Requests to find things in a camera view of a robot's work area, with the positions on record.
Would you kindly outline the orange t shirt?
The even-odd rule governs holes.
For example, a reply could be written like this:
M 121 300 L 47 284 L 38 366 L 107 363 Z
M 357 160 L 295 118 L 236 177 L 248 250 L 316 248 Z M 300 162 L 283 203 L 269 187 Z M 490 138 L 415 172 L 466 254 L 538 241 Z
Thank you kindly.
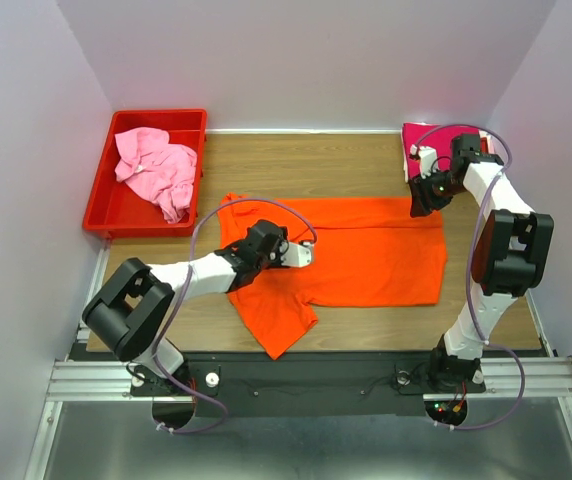
M 304 268 L 270 269 L 229 294 L 244 325 L 278 359 L 318 321 L 321 307 L 434 305 L 448 260 L 443 219 L 410 215 L 405 197 L 282 199 L 246 202 L 229 193 L 217 214 L 222 245 L 268 220 L 291 241 L 315 242 Z

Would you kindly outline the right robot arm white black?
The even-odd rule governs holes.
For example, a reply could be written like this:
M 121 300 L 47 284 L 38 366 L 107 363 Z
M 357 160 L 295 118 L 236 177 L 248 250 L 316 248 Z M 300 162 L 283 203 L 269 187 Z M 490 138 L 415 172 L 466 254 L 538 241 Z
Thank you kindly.
M 409 150 L 419 167 L 408 180 L 412 216 L 437 212 L 464 192 L 479 207 L 466 266 L 466 303 L 426 366 L 427 381 L 438 390 L 482 384 L 481 358 L 490 336 L 516 300 L 540 284 L 554 230 L 553 218 L 517 193 L 506 176 L 509 160 L 489 151 L 482 135 L 460 134 L 450 148 L 445 170 L 435 148 L 416 142 Z

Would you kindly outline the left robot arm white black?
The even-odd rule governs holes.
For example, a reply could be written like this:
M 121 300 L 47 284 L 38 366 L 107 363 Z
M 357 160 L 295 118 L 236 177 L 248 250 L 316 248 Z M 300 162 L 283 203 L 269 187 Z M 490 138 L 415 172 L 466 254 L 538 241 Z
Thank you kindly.
M 287 229 L 260 220 L 246 236 L 197 260 L 149 265 L 123 262 L 86 305 L 82 321 L 122 362 L 154 373 L 165 393 L 181 392 L 189 371 L 172 342 L 158 338 L 169 309 L 207 294 L 234 292 L 264 270 L 298 264 L 298 246 Z

